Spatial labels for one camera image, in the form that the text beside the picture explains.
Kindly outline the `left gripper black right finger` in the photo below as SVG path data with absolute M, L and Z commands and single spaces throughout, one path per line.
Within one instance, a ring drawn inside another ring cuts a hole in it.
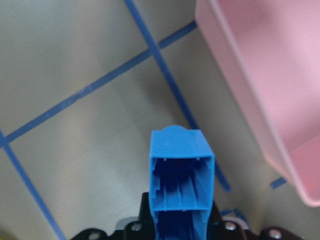
M 235 220 L 223 219 L 216 203 L 212 204 L 211 213 L 207 225 L 208 240 L 304 240 L 300 236 L 285 228 L 271 226 L 263 228 L 259 234 L 241 226 Z

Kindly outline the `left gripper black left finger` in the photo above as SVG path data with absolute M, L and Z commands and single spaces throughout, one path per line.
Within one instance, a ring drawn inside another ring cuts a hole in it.
M 127 223 L 123 229 L 115 230 L 108 235 L 98 228 L 87 228 L 76 234 L 73 240 L 155 240 L 156 232 L 150 211 L 149 193 L 141 195 L 137 220 Z

